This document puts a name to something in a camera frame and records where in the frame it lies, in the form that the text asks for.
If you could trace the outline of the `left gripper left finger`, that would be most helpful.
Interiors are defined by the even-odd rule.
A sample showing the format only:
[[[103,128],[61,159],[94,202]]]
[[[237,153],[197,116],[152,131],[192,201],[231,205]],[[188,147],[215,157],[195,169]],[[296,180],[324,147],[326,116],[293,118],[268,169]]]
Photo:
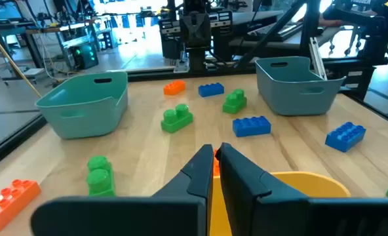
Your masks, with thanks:
[[[214,150],[203,145],[150,197],[59,197],[30,218],[35,236],[209,236]]]

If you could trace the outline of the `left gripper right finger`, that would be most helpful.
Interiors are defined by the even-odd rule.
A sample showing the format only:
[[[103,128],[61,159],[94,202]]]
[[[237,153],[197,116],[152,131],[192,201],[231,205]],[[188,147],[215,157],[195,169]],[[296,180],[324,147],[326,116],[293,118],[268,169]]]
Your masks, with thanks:
[[[231,144],[217,151],[232,236],[388,236],[388,198],[312,198]]]

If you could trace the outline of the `small orange building block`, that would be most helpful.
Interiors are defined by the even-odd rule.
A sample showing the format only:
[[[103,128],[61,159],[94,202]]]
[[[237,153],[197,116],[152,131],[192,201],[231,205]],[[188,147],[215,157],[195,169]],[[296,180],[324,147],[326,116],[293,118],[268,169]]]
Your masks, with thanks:
[[[182,80],[175,80],[164,86],[164,95],[176,95],[185,90],[185,82]]]

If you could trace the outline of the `blue building block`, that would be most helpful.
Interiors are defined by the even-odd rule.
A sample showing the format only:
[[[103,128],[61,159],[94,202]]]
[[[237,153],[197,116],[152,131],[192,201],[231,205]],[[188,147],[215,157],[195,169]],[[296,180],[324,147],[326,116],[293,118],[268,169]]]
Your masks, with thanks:
[[[221,83],[211,83],[199,86],[199,95],[201,97],[215,96],[224,93],[224,86]]]
[[[271,123],[264,116],[235,119],[233,132],[236,137],[270,134]]]
[[[325,144],[345,153],[362,141],[365,133],[363,126],[346,122],[327,134]]]

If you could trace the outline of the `long orange building block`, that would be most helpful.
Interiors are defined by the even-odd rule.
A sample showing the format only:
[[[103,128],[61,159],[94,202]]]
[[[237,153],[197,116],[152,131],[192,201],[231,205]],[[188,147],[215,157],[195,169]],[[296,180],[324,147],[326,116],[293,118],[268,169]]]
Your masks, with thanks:
[[[41,188],[33,180],[13,180],[0,191],[0,231],[40,194]]]

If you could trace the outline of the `dark monitor on arm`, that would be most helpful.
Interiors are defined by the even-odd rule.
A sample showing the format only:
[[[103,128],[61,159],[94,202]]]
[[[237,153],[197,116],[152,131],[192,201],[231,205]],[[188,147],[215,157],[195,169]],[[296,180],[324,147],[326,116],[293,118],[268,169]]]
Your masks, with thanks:
[[[0,0],[0,20],[22,18],[15,0]]]

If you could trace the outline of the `yellow plastic bin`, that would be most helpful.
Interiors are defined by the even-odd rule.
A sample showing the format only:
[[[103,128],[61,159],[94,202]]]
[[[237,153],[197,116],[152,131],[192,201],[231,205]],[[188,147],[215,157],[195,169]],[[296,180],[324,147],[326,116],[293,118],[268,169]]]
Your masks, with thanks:
[[[272,172],[273,176],[309,197],[350,197],[349,190],[337,180],[304,171]],[[220,176],[213,177],[210,236],[231,236]]]

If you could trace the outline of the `grey desk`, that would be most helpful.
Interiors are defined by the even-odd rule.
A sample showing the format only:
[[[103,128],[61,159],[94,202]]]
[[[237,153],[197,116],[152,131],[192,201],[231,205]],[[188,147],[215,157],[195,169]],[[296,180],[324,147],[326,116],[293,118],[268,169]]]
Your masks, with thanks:
[[[233,34],[228,42],[229,48],[236,50],[241,45],[241,50],[254,47],[258,41],[269,31],[277,20],[283,15],[281,10],[259,11],[251,26],[249,23],[254,16],[254,12],[234,12],[233,13]],[[267,48],[299,50],[301,41],[301,28],[292,29],[288,33],[281,33],[270,39]]]

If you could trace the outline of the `grey-blue plastic bin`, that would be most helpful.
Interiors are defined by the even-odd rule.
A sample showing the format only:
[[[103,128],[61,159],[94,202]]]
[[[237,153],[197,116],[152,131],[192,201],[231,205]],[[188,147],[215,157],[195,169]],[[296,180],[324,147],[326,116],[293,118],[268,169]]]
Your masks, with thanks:
[[[273,112],[322,115],[331,108],[345,77],[325,80],[310,65],[310,59],[302,56],[256,60],[258,91]]]

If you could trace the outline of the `wooden workbench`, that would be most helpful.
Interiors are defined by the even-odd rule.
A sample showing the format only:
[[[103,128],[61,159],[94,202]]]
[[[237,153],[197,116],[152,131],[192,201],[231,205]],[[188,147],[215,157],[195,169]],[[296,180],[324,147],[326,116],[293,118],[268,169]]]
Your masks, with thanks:
[[[77,69],[73,57],[73,49],[94,42],[90,32],[92,24],[89,22],[67,24],[65,26],[47,27],[41,29],[27,29],[26,35],[55,34],[63,59],[70,70]]]

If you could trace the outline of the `silver aluminium extrusion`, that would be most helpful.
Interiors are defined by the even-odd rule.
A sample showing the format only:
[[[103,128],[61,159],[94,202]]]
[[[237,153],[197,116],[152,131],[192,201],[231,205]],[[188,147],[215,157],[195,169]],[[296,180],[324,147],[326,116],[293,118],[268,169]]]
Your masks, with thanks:
[[[319,44],[316,37],[309,38],[309,51],[315,73],[324,80],[327,80],[324,64],[319,52]]]

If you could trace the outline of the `black-legged desk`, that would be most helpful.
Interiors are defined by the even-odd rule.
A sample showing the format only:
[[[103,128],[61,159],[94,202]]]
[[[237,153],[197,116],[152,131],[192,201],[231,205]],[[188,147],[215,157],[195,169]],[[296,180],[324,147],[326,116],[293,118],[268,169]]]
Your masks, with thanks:
[[[0,24],[0,44],[4,48],[4,50],[10,56],[12,56],[12,54],[10,53],[9,46],[3,38],[8,35],[21,35],[22,39],[26,43],[33,63],[37,68],[43,68],[43,59],[41,57],[41,53],[39,52],[37,43],[35,42],[35,39],[32,35],[26,33],[28,27],[32,25],[32,22]]]

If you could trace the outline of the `black Trossen robot device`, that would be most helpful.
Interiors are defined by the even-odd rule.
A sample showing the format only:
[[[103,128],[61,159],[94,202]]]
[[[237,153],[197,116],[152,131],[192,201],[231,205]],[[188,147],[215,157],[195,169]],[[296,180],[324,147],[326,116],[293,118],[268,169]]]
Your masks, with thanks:
[[[360,28],[360,37],[366,41],[360,58],[373,62],[388,55],[388,0],[333,0],[322,17]]]

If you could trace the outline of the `grey office chair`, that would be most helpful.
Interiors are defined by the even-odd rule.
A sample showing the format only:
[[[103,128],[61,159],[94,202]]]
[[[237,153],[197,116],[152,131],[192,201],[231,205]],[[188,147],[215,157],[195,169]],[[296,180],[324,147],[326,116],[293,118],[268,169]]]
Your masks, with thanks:
[[[5,35],[3,36],[0,33],[0,45],[5,45],[5,51],[10,54],[11,58],[15,54],[15,49],[20,49],[21,45],[17,36]],[[9,60],[0,50],[0,59],[2,63],[0,65],[0,81],[2,81],[5,86],[9,86],[9,81],[21,80],[21,78],[16,74],[16,70],[11,67]]]

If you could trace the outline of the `black diagonal frame strut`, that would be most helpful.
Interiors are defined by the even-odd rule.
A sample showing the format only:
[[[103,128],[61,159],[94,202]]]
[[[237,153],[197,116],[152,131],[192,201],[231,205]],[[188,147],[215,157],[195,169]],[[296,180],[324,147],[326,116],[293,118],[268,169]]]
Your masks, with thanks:
[[[238,69],[245,67],[245,65],[250,63],[251,59],[255,57],[256,53],[259,50],[265,48],[269,40],[292,19],[292,17],[306,2],[307,0],[297,0],[285,13],[285,15],[268,31],[268,33],[264,37],[262,37],[257,42],[257,44],[252,49],[250,49],[242,58],[240,58],[239,61],[233,67]]]

